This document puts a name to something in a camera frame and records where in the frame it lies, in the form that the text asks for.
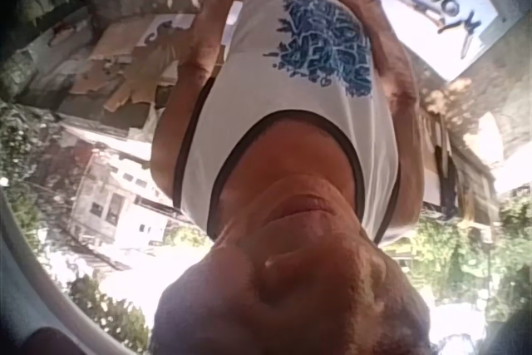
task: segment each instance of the window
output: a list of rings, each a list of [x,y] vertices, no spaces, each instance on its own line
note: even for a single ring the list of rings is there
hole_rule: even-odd
[[[92,203],[91,205],[91,214],[96,215],[98,218],[101,218],[101,213],[103,212],[103,207],[98,203]]]
[[[111,202],[109,203],[109,209],[107,210],[106,221],[110,224],[116,225],[123,205],[124,196],[113,193]]]
[[[146,182],[145,180],[142,180],[142,179],[137,179],[137,180],[135,181],[135,184],[136,184],[137,186],[140,186],[140,187],[144,187],[144,188],[145,188],[145,187],[148,185],[148,182]]]

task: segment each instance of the wall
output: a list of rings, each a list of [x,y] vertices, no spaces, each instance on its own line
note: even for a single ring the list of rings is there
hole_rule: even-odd
[[[531,27],[529,12],[458,79],[425,92],[427,108],[492,167],[532,140]]]
[[[116,245],[142,248],[150,241],[162,241],[168,216],[131,204],[121,215],[116,229]]]

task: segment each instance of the building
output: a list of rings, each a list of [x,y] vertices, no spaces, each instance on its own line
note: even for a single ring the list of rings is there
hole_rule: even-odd
[[[98,246],[144,248],[163,241],[180,214],[140,162],[111,150],[96,151],[79,186],[70,231]]]

